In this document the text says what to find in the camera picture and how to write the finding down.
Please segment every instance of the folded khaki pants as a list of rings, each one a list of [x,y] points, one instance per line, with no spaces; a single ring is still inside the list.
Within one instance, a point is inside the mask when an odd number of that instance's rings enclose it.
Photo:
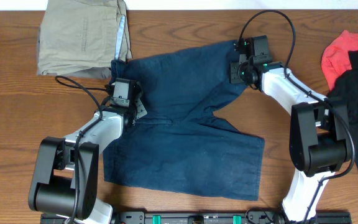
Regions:
[[[81,71],[83,77],[84,70],[105,72],[114,59],[123,16],[123,0],[49,0],[40,27],[39,73],[76,76]],[[127,58],[132,54],[125,19],[119,59]]]

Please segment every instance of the white robotic arm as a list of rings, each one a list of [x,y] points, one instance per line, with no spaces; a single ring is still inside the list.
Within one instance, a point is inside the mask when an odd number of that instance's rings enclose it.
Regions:
[[[83,127],[64,138],[46,137],[41,142],[29,193],[29,207],[32,210],[68,218],[75,209],[76,190],[79,190],[75,221],[110,224],[112,206],[96,197],[98,157],[125,129],[134,124],[137,117],[134,98],[140,91],[133,80],[117,78],[111,86],[110,105],[100,107]],[[79,151],[78,167],[74,156],[76,144]],[[75,175],[70,179],[53,172],[63,169],[78,169],[75,171],[79,171],[76,180],[79,185],[76,185]]]
[[[291,70],[287,69],[287,73],[292,75]],[[314,96],[320,99],[325,99],[326,96],[315,93],[299,79],[292,75],[292,80],[297,82],[307,91],[312,91]],[[307,96],[303,91],[296,87],[292,82],[285,78],[283,68],[274,68],[262,74],[262,92],[274,98],[290,115],[293,105],[300,103],[315,104],[318,103],[315,99]],[[321,122],[315,122],[316,127],[321,126]],[[335,172],[326,171],[315,174],[312,177],[307,177],[304,172],[295,169],[295,174],[292,179],[290,190],[282,202],[282,207],[285,215],[290,221],[301,222],[303,221],[307,212],[308,206],[313,199],[313,192],[317,189],[319,180],[323,177],[334,175]],[[323,193],[323,190],[328,181],[323,182],[316,199],[310,208],[307,219],[313,218],[316,215],[316,205]]]
[[[303,84],[280,62],[272,62],[266,36],[238,43],[239,63],[231,64],[231,83],[246,83],[274,98],[291,116],[290,155],[296,169],[282,208],[289,222],[302,222],[316,215],[316,205],[327,184],[323,177],[333,176],[351,158],[343,127],[321,101],[327,101],[346,117],[346,105],[328,100]],[[316,128],[329,131],[317,134]]]

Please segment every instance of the wooden table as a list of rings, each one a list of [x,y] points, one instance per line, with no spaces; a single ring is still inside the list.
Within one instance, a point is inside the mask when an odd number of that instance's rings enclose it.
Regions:
[[[244,23],[257,11],[130,11],[129,30],[135,58],[237,39]],[[326,94],[321,71],[323,50],[344,29],[358,32],[358,11],[285,11],[296,27],[297,43],[290,68],[312,89]],[[38,153],[46,136],[64,136],[85,124],[95,109],[80,90],[36,76],[35,43],[44,12],[0,12],[0,223],[39,223],[38,212],[27,205],[27,194]],[[266,34],[275,60],[287,57],[291,33],[276,14],[258,17],[246,37]],[[86,86],[106,80],[78,79]],[[99,100],[104,95],[94,93]],[[103,181],[99,165],[98,195],[119,210],[245,211],[250,207],[277,208],[286,196],[294,166],[288,153],[290,117],[273,99],[247,89],[218,111],[244,133],[266,140],[259,200],[198,197]],[[330,180],[319,201],[320,210],[348,210],[358,223],[358,170]]]

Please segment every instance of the red cloth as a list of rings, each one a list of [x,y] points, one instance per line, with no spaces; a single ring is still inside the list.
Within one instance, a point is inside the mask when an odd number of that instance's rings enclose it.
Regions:
[[[344,30],[324,51],[321,68],[327,79],[329,90],[335,86],[336,78],[352,69],[348,51],[358,50],[358,34]]]

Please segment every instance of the green clip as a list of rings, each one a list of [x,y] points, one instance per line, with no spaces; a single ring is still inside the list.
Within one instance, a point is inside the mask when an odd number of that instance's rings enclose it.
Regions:
[[[233,215],[233,224],[241,224],[241,216]]]
[[[161,224],[161,216],[153,215],[153,224]]]

